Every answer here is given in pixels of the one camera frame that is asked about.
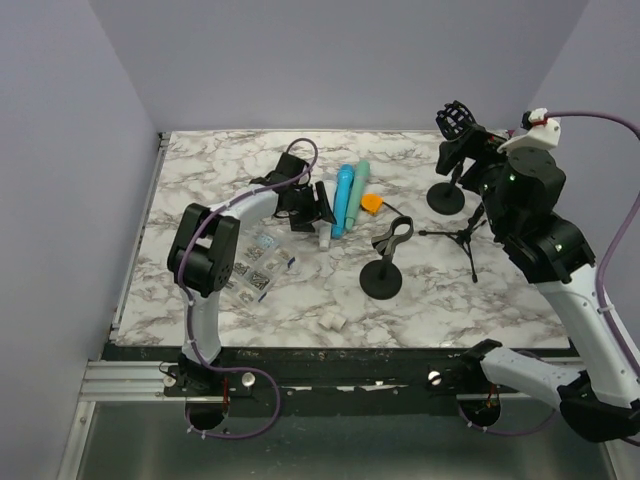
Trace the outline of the mint green microphone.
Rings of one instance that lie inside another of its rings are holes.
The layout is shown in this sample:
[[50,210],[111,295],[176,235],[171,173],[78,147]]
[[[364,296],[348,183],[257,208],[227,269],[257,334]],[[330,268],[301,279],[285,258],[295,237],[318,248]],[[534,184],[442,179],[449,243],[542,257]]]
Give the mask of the mint green microphone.
[[347,205],[344,228],[351,231],[355,225],[360,202],[364,194],[364,189],[370,175],[370,163],[367,160],[360,160],[355,168],[354,178],[351,186],[349,201]]

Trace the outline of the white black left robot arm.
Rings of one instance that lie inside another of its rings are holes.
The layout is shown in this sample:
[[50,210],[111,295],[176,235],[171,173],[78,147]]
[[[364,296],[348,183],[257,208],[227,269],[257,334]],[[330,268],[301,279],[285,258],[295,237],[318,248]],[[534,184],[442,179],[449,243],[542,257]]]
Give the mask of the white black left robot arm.
[[286,151],[274,170],[253,179],[234,198],[216,207],[192,203],[184,211],[167,267],[181,290],[185,311],[178,365],[197,393],[214,393],[222,373],[240,370],[214,364],[222,350],[220,292],[233,271],[240,233],[268,217],[286,218],[291,231],[304,233],[313,232],[319,221],[335,221],[323,183],[308,180],[315,163]]

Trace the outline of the orange tape measure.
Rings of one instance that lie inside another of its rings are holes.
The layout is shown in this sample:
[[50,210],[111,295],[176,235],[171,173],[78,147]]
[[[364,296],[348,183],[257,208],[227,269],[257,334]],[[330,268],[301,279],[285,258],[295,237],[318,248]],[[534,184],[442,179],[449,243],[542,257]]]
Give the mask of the orange tape measure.
[[384,205],[384,199],[376,194],[364,194],[361,198],[361,209],[370,215],[376,215]]

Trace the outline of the black shock-mount tripod stand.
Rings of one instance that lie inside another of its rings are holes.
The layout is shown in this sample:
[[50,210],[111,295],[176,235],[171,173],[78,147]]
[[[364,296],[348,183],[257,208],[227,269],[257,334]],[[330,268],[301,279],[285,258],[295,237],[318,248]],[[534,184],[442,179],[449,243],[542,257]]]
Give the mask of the black shock-mount tripod stand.
[[452,231],[428,231],[425,229],[419,230],[419,236],[442,236],[446,237],[456,243],[459,246],[465,255],[468,257],[471,268],[471,279],[473,283],[478,282],[478,275],[475,268],[475,262],[473,257],[473,252],[471,248],[471,237],[473,233],[483,225],[487,223],[486,220],[482,220],[482,216],[485,214],[485,207],[480,204],[473,215],[468,219],[467,226],[463,229],[457,230],[455,232]]

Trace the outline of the black round-base microphone stand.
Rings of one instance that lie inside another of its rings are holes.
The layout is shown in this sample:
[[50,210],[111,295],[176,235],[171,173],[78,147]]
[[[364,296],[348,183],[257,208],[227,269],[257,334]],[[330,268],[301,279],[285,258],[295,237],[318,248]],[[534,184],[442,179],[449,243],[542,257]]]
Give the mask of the black round-base microphone stand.
[[393,263],[397,246],[408,241],[414,233],[413,219],[409,216],[395,218],[382,235],[371,239],[379,260],[367,263],[359,275],[363,292],[376,300],[388,300],[396,296],[402,287],[402,274]]

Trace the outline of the clear plastic screw box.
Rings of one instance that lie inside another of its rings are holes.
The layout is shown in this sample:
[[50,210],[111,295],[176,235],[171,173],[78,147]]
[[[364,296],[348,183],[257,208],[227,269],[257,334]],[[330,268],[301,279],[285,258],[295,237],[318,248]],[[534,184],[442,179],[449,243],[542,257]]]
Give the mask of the clear plastic screw box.
[[261,303],[296,262],[296,250],[283,232],[253,227],[240,232],[231,276],[223,290],[236,305]]

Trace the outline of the small white plastic fitting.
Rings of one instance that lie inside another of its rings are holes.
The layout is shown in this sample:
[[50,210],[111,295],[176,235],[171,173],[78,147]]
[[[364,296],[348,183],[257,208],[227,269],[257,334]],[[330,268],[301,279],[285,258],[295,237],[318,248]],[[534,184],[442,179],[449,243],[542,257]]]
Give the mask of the small white plastic fitting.
[[346,324],[346,318],[340,313],[326,312],[320,317],[318,324],[326,330],[339,332]]

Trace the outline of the blue microphone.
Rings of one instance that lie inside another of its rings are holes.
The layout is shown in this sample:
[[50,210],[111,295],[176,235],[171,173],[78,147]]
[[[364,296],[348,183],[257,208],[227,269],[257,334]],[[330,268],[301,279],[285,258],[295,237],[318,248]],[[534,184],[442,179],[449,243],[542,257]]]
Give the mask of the blue microphone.
[[355,169],[350,164],[340,167],[336,179],[336,192],[334,196],[333,215],[336,222],[331,227],[331,238],[339,239],[344,234],[346,212],[354,179]]

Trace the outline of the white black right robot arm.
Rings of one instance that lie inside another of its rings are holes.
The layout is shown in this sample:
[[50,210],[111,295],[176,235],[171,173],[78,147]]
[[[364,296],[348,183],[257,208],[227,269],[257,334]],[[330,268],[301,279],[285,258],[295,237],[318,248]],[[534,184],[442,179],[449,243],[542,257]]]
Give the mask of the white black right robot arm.
[[566,175],[549,150],[467,124],[445,133],[436,171],[479,195],[495,242],[551,305],[584,365],[558,367],[484,340],[463,355],[462,384],[474,392],[498,384],[525,393],[591,442],[637,435],[639,352],[626,344],[622,322],[603,302],[583,233],[553,210]]

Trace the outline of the black shock-mount stand round base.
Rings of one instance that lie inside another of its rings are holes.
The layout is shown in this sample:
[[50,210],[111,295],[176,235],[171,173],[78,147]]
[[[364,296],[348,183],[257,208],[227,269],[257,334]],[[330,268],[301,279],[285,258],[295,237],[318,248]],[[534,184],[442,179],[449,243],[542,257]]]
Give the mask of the black shock-mount stand round base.
[[439,145],[436,173],[449,176],[450,180],[430,187],[426,200],[436,213],[450,216],[459,213],[465,205],[464,194],[456,182],[462,175],[463,152],[475,133],[476,122],[467,106],[454,100],[437,112],[436,124],[444,137]]

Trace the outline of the white microphone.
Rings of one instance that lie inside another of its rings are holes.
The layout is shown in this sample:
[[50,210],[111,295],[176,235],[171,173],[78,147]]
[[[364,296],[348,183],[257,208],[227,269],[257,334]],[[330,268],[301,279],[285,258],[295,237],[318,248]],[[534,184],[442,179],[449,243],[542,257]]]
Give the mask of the white microphone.
[[325,177],[321,181],[321,183],[322,185],[317,188],[321,213],[319,227],[319,248],[321,251],[328,251],[330,246],[332,227],[335,224],[333,207],[337,190],[337,181],[333,177]]

